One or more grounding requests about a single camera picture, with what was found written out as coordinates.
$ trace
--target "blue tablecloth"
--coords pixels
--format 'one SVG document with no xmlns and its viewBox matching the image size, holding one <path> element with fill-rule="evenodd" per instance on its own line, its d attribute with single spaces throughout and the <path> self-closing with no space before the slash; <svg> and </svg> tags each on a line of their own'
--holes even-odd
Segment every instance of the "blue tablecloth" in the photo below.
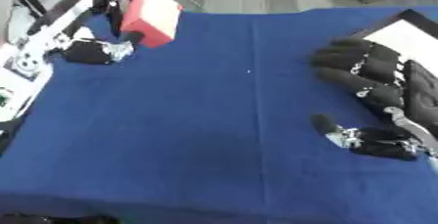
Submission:
<svg viewBox="0 0 438 224">
<path fill-rule="evenodd" d="M 438 19 L 436 8 L 420 9 Z M 438 177 L 338 149 L 309 116 L 377 125 L 307 56 L 400 9 L 185 13 L 177 39 L 121 64 L 56 62 L 0 159 L 0 212 L 129 223 L 434 224 Z M 91 22 L 109 35 L 102 19 Z"/>
</svg>

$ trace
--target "red foam block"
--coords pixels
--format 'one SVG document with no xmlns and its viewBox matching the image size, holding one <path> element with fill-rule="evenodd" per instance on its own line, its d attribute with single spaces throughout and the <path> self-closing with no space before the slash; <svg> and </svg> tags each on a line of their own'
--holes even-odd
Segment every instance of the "red foam block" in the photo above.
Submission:
<svg viewBox="0 0 438 224">
<path fill-rule="evenodd" d="M 182 7 L 174 0 L 132 0 L 121 31 L 145 34 L 142 43 L 158 47 L 175 38 Z"/>
</svg>

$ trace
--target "white paper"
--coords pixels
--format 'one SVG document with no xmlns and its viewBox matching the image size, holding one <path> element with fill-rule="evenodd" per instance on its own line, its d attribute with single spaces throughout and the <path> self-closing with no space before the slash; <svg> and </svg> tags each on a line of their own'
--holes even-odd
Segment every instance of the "white paper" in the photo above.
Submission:
<svg viewBox="0 0 438 224">
<path fill-rule="evenodd" d="M 413 24 L 400 20 L 365 39 L 387 46 L 422 64 L 438 76 L 438 39 Z"/>
</svg>

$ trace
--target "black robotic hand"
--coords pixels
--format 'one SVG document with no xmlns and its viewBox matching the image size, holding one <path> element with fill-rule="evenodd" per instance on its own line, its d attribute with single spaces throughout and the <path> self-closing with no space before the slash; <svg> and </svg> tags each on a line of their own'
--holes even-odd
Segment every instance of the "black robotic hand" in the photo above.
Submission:
<svg viewBox="0 0 438 224">
<path fill-rule="evenodd" d="M 349 136 L 338 135 L 347 143 L 344 148 L 404 160 L 415 159 L 417 151 L 434 155 L 433 146 L 438 147 L 438 79 L 422 65 L 380 44 L 353 38 L 335 40 L 316 51 L 311 65 L 322 80 L 346 88 L 388 123 L 388 129 L 363 128 L 354 134 L 336 126 L 334 132 L 349 131 Z M 329 125 L 322 116 L 313 121 L 317 128 Z"/>
</svg>

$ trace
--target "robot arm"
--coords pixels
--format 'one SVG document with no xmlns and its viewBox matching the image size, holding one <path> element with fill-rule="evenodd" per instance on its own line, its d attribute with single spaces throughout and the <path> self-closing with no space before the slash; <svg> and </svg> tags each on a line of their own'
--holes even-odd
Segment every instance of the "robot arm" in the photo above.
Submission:
<svg viewBox="0 0 438 224">
<path fill-rule="evenodd" d="M 97 39 L 74 37 L 82 24 L 93 15 L 106 14 L 119 34 L 122 15 L 118 0 L 63 0 L 39 18 L 17 44 L 0 48 L 0 135 L 16 125 L 53 74 L 48 55 L 59 52 L 66 60 L 80 63 L 108 64 L 132 54 L 137 34 L 126 42 L 111 44 Z M 77 50 L 86 52 L 78 55 Z"/>
</svg>

